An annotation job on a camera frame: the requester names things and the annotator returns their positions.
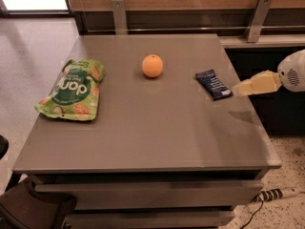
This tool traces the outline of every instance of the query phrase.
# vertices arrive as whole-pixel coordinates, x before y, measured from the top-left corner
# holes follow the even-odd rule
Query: table
[[[150,53],[164,62],[156,79],[141,70]],[[239,81],[216,35],[82,36],[69,58],[106,68],[97,118],[39,115],[12,170],[75,195],[73,228],[223,225],[281,166],[248,97],[212,101],[194,79],[214,69],[230,89]]]

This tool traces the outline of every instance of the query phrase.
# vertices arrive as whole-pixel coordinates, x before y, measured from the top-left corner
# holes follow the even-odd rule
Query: black chair
[[[3,157],[9,143],[2,136],[0,145]],[[0,196],[0,228],[59,229],[75,206],[76,198],[72,195],[35,192],[27,177]]]

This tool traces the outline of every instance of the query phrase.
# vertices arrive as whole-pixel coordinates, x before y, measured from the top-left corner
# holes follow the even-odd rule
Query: drawer
[[[236,206],[259,193],[259,180],[38,184],[37,192],[69,193],[77,210]]]
[[[73,214],[66,222],[73,229],[215,228],[234,218],[232,211],[184,211],[113,214]]]

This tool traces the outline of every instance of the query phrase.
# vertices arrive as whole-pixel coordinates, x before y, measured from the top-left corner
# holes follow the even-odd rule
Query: gray tabletop
[[[144,77],[141,70],[150,53],[164,62],[156,79]],[[248,97],[212,101],[194,79],[196,73],[214,69],[229,88],[239,81],[216,35],[83,36],[69,58],[94,58],[105,66],[98,116],[92,122],[68,122],[39,115],[14,172],[280,166]]]

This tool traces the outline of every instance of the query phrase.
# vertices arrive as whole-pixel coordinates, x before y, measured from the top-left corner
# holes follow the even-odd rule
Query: orange
[[[163,71],[162,59],[156,54],[147,55],[143,60],[142,70],[147,77],[158,77]]]

